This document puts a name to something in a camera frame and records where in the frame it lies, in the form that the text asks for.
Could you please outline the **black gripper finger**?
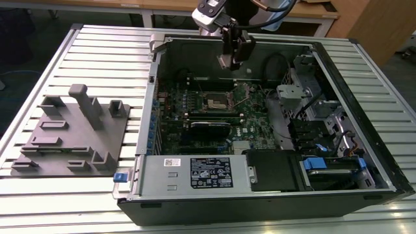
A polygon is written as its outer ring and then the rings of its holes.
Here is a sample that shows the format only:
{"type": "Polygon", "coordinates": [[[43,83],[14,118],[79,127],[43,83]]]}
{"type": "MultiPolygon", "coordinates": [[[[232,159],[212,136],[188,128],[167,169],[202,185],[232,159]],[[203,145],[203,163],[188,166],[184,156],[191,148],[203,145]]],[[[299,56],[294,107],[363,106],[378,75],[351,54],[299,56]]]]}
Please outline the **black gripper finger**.
{"type": "Polygon", "coordinates": [[[222,28],[222,40],[223,40],[223,55],[234,57],[235,55],[235,38],[236,38],[236,26],[227,25],[222,28]]]}
{"type": "Polygon", "coordinates": [[[255,48],[255,38],[247,31],[242,31],[236,39],[232,40],[232,65],[231,70],[239,70],[244,61],[250,59],[255,48]]]}

